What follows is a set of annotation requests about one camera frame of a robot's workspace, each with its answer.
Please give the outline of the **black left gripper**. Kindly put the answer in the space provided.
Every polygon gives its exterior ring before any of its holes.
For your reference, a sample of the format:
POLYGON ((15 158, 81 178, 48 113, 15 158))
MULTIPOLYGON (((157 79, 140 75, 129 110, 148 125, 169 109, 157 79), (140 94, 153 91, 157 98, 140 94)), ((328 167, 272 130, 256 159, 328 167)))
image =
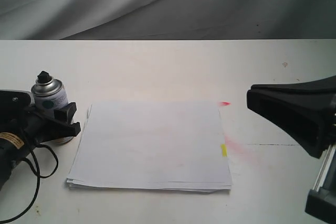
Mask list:
POLYGON ((81 131, 73 122, 75 102, 54 110, 54 118, 37 112, 31 92, 1 90, 1 155, 27 156, 41 143, 75 137, 81 131))

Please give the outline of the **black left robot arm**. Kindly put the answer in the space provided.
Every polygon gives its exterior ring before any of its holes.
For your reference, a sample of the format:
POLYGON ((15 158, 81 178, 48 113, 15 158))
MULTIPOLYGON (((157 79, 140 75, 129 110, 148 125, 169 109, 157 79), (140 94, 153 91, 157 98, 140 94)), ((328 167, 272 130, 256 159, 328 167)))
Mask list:
POLYGON ((49 116, 36 108, 30 92, 1 90, 1 186, 30 148, 80 133, 80 123, 72 122, 76 110, 71 102, 49 116))

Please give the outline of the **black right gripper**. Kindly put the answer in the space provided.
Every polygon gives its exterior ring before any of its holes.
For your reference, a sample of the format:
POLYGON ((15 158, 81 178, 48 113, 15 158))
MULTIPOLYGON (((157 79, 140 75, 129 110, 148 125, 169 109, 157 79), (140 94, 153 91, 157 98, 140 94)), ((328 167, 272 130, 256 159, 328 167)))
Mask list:
POLYGON ((335 77, 294 83, 254 84, 247 107, 290 135, 310 156, 327 150, 305 212, 335 223, 335 77))

